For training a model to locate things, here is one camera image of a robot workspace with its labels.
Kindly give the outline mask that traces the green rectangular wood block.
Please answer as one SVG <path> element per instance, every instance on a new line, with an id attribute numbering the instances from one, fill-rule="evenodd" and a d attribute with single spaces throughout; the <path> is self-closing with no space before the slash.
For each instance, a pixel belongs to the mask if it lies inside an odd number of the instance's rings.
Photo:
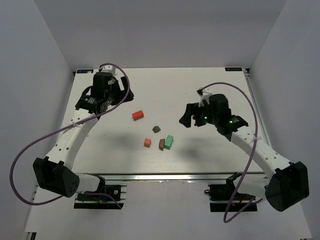
<path id="1" fill-rule="evenodd" d="M 168 135 L 164 142 L 164 148 L 169 150 L 173 144 L 173 141 L 174 137 L 172 135 Z"/>

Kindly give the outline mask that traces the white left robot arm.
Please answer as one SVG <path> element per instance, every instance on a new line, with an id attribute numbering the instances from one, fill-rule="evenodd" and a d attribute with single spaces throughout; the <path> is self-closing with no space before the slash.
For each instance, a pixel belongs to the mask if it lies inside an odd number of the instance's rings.
<path id="1" fill-rule="evenodd" d="M 38 186 L 67 198 L 76 193 L 105 193 L 103 177 L 90 173 L 76 174 L 72 168 L 82 144 L 101 114 L 110 112 L 108 107 L 117 107 L 133 99 L 134 94 L 126 76 L 117 80 L 113 73 L 96 72 L 92 85 L 82 92 L 75 104 L 70 128 L 63 130 L 44 158 L 38 157 L 33 162 Z"/>

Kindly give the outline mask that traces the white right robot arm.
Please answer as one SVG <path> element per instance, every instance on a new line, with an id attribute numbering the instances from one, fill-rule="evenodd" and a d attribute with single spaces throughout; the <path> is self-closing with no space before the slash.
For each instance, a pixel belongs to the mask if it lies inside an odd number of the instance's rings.
<path id="1" fill-rule="evenodd" d="M 310 195 L 307 167 L 292 162 L 257 138 L 249 124 L 233 115 L 223 94 L 208 94 L 200 102 L 188 103 L 179 123 L 191 127 L 211 124 L 219 134 L 243 150 L 262 169 L 265 177 L 235 173 L 226 179 L 225 190 L 232 195 L 266 199 L 277 211 L 283 212 Z"/>

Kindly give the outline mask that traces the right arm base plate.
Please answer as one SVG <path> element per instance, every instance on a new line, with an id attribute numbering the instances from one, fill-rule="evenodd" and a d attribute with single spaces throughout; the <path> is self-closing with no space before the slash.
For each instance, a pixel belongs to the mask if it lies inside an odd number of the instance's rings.
<path id="1" fill-rule="evenodd" d="M 230 190 L 226 184 L 211 184 L 204 190 L 204 194 L 209 197 L 209 206 L 212 213 L 225 212 L 228 202 L 232 196 L 233 191 Z M 243 208 L 251 199 L 252 203 L 244 210 L 244 212 L 257 212 L 256 198 L 248 195 L 237 193 L 233 198 L 229 212 L 236 213 Z"/>

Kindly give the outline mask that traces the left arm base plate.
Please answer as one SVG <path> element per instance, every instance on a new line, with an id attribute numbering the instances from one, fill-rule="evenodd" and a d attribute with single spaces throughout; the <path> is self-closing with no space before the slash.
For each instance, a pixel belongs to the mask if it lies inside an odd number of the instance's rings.
<path id="1" fill-rule="evenodd" d="M 80 192 L 75 195 L 74 209 L 121 210 L 127 195 L 127 185 L 107 183 L 101 193 Z"/>

